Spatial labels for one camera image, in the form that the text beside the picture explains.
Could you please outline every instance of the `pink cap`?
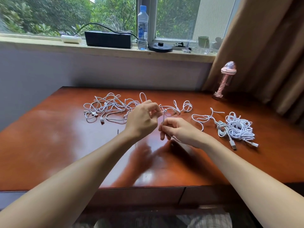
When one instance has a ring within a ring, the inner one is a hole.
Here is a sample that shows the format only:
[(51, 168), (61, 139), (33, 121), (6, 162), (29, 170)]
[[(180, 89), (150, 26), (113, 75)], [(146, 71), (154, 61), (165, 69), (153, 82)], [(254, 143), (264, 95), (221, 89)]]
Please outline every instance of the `pink cap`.
[(235, 65), (235, 63), (233, 61), (229, 61), (221, 69), (221, 72), (223, 74), (235, 75), (235, 73), (237, 72), (237, 66)]

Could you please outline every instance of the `brown curtain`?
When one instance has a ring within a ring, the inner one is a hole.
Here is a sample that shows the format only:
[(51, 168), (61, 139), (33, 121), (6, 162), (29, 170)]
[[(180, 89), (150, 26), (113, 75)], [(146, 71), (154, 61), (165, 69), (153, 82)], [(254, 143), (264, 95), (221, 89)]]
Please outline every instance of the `brown curtain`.
[(237, 65), (229, 91), (252, 93), (304, 128), (304, 0), (242, 0), (203, 90)]

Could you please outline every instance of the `bottle label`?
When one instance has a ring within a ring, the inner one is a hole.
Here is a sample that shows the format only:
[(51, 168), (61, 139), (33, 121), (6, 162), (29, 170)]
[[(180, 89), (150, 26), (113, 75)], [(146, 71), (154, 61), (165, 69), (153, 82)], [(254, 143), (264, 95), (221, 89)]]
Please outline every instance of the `bottle label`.
[(138, 23), (138, 38), (142, 40), (148, 39), (148, 24), (140, 22)]

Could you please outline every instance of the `pink bottle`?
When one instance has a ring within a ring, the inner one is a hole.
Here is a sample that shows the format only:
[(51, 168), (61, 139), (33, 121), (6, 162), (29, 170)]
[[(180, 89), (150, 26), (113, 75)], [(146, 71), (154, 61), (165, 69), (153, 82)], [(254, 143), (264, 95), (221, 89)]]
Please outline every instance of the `pink bottle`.
[(224, 67), (221, 69), (222, 74), (224, 74), (221, 84), (219, 85), (219, 89), (217, 92), (214, 93), (215, 99), (222, 98), (222, 91), (224, 90), (225, 86), (230, 84), (233, 75), (237, 72), (237, 67), (233, 61), (229, 61), (224, 65)]

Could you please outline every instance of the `white cylinder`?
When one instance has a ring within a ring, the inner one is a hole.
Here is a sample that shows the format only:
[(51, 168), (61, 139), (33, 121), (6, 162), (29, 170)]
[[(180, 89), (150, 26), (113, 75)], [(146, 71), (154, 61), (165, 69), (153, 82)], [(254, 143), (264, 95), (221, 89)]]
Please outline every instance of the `white cylinder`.
[(78, 36), (69, 36), (69, 35), (61, 35), (61, 41), (63, 41), (64, 43), (80, 44), (81, 43), (81, 37), (78, 37)]

